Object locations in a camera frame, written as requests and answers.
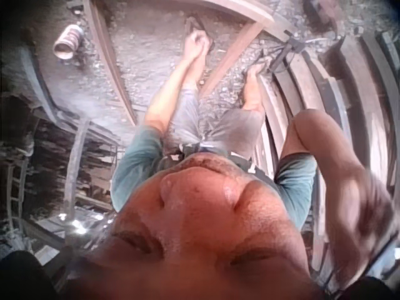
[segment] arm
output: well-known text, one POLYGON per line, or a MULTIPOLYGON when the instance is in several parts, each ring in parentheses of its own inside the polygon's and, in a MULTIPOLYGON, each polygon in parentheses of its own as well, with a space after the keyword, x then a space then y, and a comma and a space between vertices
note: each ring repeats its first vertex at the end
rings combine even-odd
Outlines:
POLYGON ((194 31, 185 41, 185 50, 181 62, 177 65, 167 82, 155 95, 144 117, 144 124, 158 129, 161 135, 167 131, 174 114, 179 92, 186 73, 193 61, 203 51, 206 33, 194 31))
POLYGON ((326 230, 336 277, 344 287, 397 230, 393 202, 326 113, 307 110, 293 119, 282 157, 301 152, 316 158, 326 182, 326 230))

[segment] leg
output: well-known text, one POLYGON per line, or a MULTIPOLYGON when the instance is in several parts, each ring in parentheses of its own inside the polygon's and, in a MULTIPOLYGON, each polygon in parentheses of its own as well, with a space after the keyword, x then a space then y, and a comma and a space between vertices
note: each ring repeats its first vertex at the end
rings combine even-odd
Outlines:
POLYGON ((164 138, 164 148, 167 154, 178 149, 179 144, 195 144, 200 142, 199 133, 199 101, 198 82, 206 66, 206 56, 209 51, 210 40, 204 43, 201 55, 192 63, 186 74, 174 116, 164 138))
POLYGON ((234 152, 249 159, 265 122, 258 74, 264 64, 256 64, 247 72, 244 106, 228 111, 206 139, 206 144, 234 152))

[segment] hand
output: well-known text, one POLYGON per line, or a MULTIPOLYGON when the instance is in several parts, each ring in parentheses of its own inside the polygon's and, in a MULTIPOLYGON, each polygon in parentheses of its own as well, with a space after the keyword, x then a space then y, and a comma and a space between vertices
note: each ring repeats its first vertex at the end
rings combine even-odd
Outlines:
POLYGON ((337 281, 344 288, 398 230, 394 204, 384 185, 362 167, 327 182, 326 230, 337 281))
POLYGON ((205 31, 194 30, 185 40, 183 59, 192 63, 203 52, 207 41, 205 31))

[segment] ground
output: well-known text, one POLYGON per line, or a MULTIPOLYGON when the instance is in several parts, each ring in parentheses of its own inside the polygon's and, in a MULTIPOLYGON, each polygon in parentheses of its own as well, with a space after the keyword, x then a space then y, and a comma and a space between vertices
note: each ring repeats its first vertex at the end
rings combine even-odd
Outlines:
MULTIPOLYGON (((224 12, 176 1, 105 1, 111 16, 109 32, 122 78, 132 103, 147 106, 168 78, 181 55, 185 18, 197 13, 216 46, 210 53, 204 80, 207 79, 226 49, 241 30, 245 19, 224 12)), ((301 0, 261 1, 275 9, 297 26, 294 35, 304 40, 317 39, 308 45, 316 53, 323 53, 337 42, 332 31, 315 33, 304 15, 301 0)), ((396 25, 389 20, 385 2, 372 0, 341 1, 347 34, 357 30, 392 30, 396 25)), ((36 43, 41 72, 57 105, 78 114, 87 114, 92 121, 118 135, 124 145, 129 144, 134 128, 121 107, 103 64, 99 60, 91 33, 83 13, 69 11, 64 1, 35 1, 13 18, 19 28, 28 28, 36 43), (53 54, 53 43, 68 24, 78 24, 85 32, 78 55, 62 61, 53 54)), ((16 46, 18 34, 3 38, 3 74, 10 79, 15 93, 26 92, 20 77, 16 46)), ((259 56, 262 49, 270 52, 281 43, 265 32, 245 50, 239 61, 226 74, 214 92, 200 102, 200 127, 211 130, 227 110, 239 107, 243 88, 243 71, 259 56)))

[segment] foot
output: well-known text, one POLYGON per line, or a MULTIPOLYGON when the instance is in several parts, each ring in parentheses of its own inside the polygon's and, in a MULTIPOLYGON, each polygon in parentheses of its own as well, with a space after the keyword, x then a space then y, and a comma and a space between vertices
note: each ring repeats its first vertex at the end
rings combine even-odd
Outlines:
POLYGON ((189 70, 186 73, 183 82, 184 86, 197 87, 197 84, 203 75, 204 68, 206 67, 206 56, 209 52, 210 47, 211 39, 207 37, 204 41, 204 47, 200 56, 193 61, 189 70))
POLYGON ((253 64, 246 74, 246 84, 244 85, 243 98, 244 105, 242 109, 247 111, 259 111, 265 114, 263 107, 263 96, 259 74, 264 69, 266 63, 253 64))

